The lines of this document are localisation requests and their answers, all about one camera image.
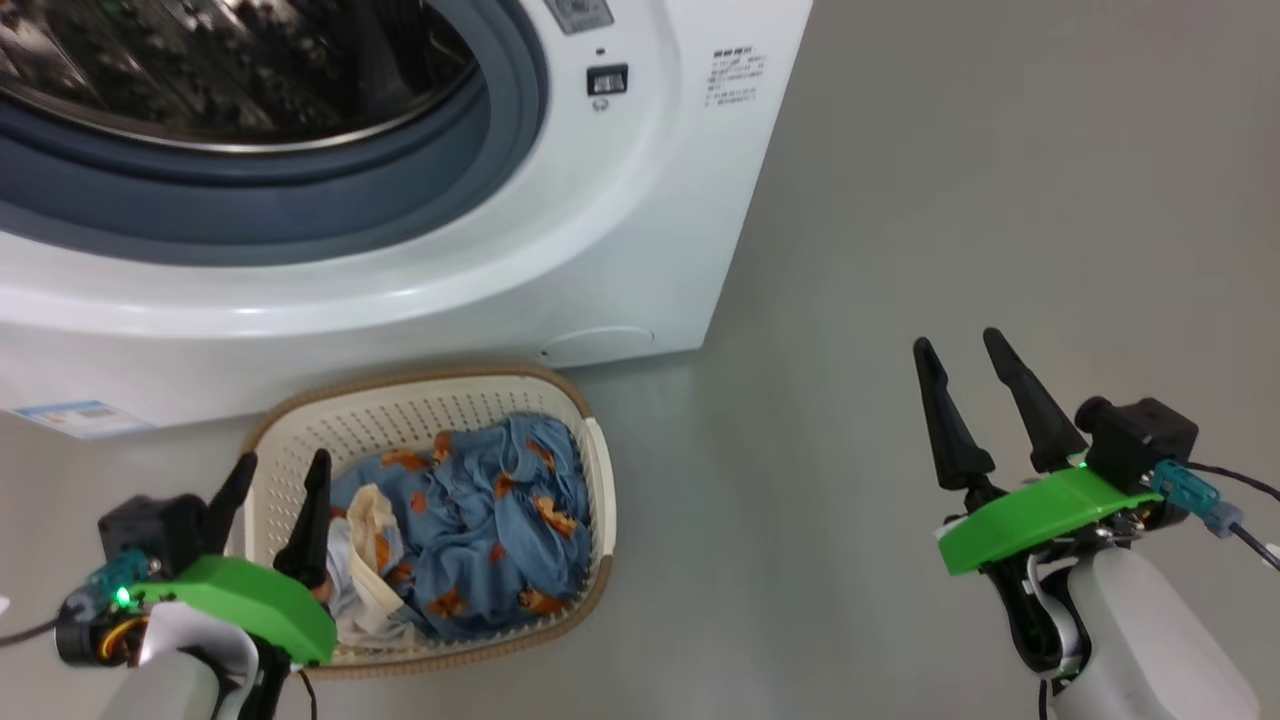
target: blue cloth with orange pattern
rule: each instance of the blue cloth with orange pattern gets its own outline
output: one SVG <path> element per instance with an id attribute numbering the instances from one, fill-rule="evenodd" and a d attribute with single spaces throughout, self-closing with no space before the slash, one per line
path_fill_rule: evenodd
<path id="1" fill-rule="evenodd" d="M 568 428 L 513 414 L 445 432 L 431 452 L 393 451 L 333 482 L 337 514 L 361 487 L 390 500 L 404 541 L 378 573 L 421 615 L 428 637 L 475 639 L 553 615 L 579 594 L 591 559 L 586 480 Z"/>

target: green plastic part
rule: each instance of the green plastic part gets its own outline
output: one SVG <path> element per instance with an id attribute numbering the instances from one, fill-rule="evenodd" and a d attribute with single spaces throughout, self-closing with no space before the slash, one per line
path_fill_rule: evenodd
<path id="1" fill-rule="evenodd" d="M 942 536 L 938 550 L 947 571 L 963 575 L 1153 501 L 1162 498 L 1125 495 L 1085 466 L 1068 468 L 979 507 Z"/>
<path id="2" fill-rule="evenodd" d="M 138 583 L 129 593 L 146 602 L 187 605 L 284 648 L 298 665 L 333 659 L 338 628 L 307 588 L 243 557 L 206 555 L 164 583 Z"/>

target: gray floor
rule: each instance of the gray floor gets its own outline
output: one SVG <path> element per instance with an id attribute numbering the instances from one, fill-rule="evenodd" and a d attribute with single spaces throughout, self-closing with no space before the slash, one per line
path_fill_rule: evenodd
<path id="1" fill-rule="evenodd" d="M 1197 457 L 1280 436 L 1280 5 L 819 1 L 699 354 L 573 378 L 611 438 L 616 573 L 571 635 L 320 688 L 321 717 L 1033 717 L 992 591 L 948 578 L 910 343 L 934 338 L 995 479 L 1030 473 L 980 331 L 1064 405 L 1155 395 Z M 136 492 L 209 493 L 248 420 L 74 443 L 0 418 L 0 628 L 40 621 Z M 1280 509 L 1235 487 L 1248 525 Z M 1280 717 L 1280 584 L 1192 524 L 1153 559 Z M 118 673 L 0 652 L 12 716 L 87 717 Z M 305 717 L 291 683 L 280 717 Z"/>

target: label sticker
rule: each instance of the label sticker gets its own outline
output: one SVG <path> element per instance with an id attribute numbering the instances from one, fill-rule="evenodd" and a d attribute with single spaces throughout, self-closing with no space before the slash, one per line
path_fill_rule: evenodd
<path id="1" fill-rule="evenodd" d="M 116 410 L 105 402 L 67 402 L 41 407 L 19 407 L 14 414 L 81 439 L 119 436 L 151 429 L 154 425 Z"/>
<path id="2" fill-rule="evenodd" d="M 737 105 L 755 100 L 768 56 L 750 45 L 726 47 L 712 54 L 704 108 Z"/>

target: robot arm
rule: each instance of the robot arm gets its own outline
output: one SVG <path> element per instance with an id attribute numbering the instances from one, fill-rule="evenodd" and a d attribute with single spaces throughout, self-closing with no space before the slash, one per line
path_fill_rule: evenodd
<path id="1" fill-rule="evenodd" d="M 1257 720 L 1253 688 L 1156 568 L 1108 547 L 1068 577 L 1088 633 L 1083 671 L 1052 701 L 1059 720 Z"/>
<path id="2" fill-rule="evenodd" d="M 1192 478 L 1203 488 L 1176 475 L 1161 482 L 1166 466 L 1184 470 L 1174 462 L 1187 461 L 1197 427 L 1155 400 L 1115 407 L 1093 398 L 1075 423 L 1093 436 L 1089 447 L 1005 337 L 996 329 L 983 337 L 1030 436 L 1032 464 L 1050 474 L 1012 493 L 992 486 L 995 462 L 920 338 L 915 365 L 938 484 L 965 491 L 966 514 L 940 532 L 947 569 L 978 571 L 996 587 L 1014 647 L 1052 688 L 1060 720 L 1257 720 L 1240 671 L 1155 566 L 1129 550 L 1188 509 L 1220 537 L 1238 519 L 1202 480 Z"/>
<path id="3" fill-rule="evenodd" d="M 223 555 L 255 468 L 242 457 L 207 506 L 134 497 L 99 521 L 108 562 L 55 632 L 69 665 L 131 667 L 105 720 L 269 720 L 289 674 L 332 657 L 337 628 L 312 594 L 325 577 L 329 455 L 312 460 L 274 570 Z"/>

